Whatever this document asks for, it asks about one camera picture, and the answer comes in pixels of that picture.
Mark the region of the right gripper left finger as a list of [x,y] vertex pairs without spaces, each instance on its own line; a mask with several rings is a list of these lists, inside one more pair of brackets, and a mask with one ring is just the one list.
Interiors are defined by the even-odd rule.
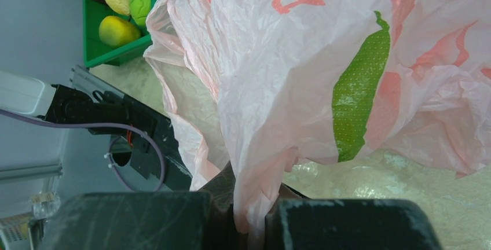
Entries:
[[63,203],[40,249],[233,249],[206,192],[88,193]]

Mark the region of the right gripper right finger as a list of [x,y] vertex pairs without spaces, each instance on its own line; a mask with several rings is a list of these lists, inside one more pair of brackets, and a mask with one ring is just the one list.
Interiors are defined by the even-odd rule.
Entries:
[[442,249],[418,205],[400,199],[282,199],[265,249]]

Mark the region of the pink plastic bag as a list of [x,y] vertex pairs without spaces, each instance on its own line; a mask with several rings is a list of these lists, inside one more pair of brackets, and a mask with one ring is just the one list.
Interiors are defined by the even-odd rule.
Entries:
[[146,27],[190,189],[230,163],[251,248],[294,165],[490,164],[490,0],[157,0]]

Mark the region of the yellow green fake fruit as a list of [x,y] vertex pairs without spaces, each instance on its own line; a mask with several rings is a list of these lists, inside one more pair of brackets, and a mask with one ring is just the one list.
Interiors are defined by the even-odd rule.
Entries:
[[151,0],[129,0],[130,16],[139,27],[146,26],[146,17],[151,10]]

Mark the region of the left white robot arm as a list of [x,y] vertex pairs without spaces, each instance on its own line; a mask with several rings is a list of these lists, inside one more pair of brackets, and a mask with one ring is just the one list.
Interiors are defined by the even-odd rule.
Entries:
[[95,102],[71,87],[4,70],[1,115],[48,128],[84,128],[94,135],[131,130],[130,112],[124,106]]

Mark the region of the yellow fake lemon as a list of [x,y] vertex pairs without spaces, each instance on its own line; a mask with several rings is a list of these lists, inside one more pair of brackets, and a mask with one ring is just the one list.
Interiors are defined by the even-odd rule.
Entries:
[[99,25],[98,35],[102,43],[118,48],[140,39],[141,32],[127,20],[118,16],[107,16]]

